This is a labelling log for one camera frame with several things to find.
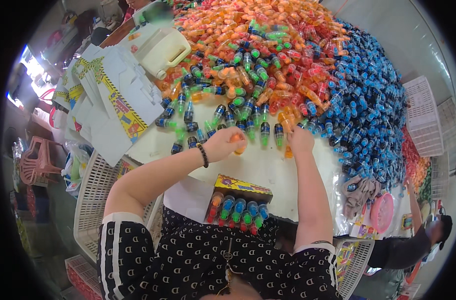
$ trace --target forearm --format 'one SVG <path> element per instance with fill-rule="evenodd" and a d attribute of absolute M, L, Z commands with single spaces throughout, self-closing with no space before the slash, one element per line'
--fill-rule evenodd
<path fill-rule="evenodd" d="M 143 207 L 203 164 L 200 150 L 192 148 L 126 173 L 110 190 L 105 216 L 119 211 L 143 216 Z"/>
<path fill-rule="evenodd" d="M 413 230 L 416 232 L 422 226 L 423 219 L 422 213 L 420 211 L 420 207 L 418 206 L 418 202 L 416 201 L 416 195 L 414 189 L 408 189 L 409 191 L 409 207 L 411 210 L 411 219 L 413 220 Z"/>
<path fill-rule="evenodd" d="M 332 242 L 333 221 L 325 185 L 312 153 L 296 160 L 298 176 L 298 230 L 295 248 L 315 241 Z"/>

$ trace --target pink plastic chair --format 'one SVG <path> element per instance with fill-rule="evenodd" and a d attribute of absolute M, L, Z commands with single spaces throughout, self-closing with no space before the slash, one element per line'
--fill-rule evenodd
<path fill-rule="evenodd" d="M 35 147 L 40 144 L 37 158 L 28 158 L 35 152 Z M 56 167 L 51 164 L 50 144 L 62 146 L 62 144 L 55 141 L 46 140 L 39 136 L 33 136 L 30 142 L 28 151 L 21 155 L 20 159 L 20 178 L 21 181 L 27 185 L 33 185 L 37 177 L 45 176 L 46 174 L 61 174 L 62 168 Z"/>

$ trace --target box of candy bottles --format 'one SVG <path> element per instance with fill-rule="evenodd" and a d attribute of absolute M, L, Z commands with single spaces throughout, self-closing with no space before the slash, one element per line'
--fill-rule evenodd
<path fill-rule="evenodd" d="M 219 174 L 205 219 L 210 224 L 238 227 L 256 235 L 269 217 L 267 204 L 272 198 L 270 189 Z"/>

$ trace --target bracelet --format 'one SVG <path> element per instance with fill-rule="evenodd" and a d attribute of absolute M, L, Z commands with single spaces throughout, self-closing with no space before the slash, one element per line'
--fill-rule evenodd
<path fill-rule="evenodd" d="M 207 168 L 208 167 L 208 157 L 207 157 L 207 153 L 205 152 L 205 149 L 203 148 L 203 145 L 201 145 L 199 142 L 197 142 L 196 147 L 198 147 L 198 149 L 200 149 L 201 155 L 203 155 L 203 161 L 204 161 L 203 167 Z"/>

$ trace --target pink plastic bowl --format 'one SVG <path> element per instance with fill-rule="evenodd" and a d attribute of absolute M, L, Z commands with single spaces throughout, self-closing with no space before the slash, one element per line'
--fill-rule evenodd
<path fill-rule="evenodd" d="M 382 234 L 388 230 L 393 218 L 393 196 L 390 193 L 384 193 L 375 199 L 369 218 L 378 233 Z"/>

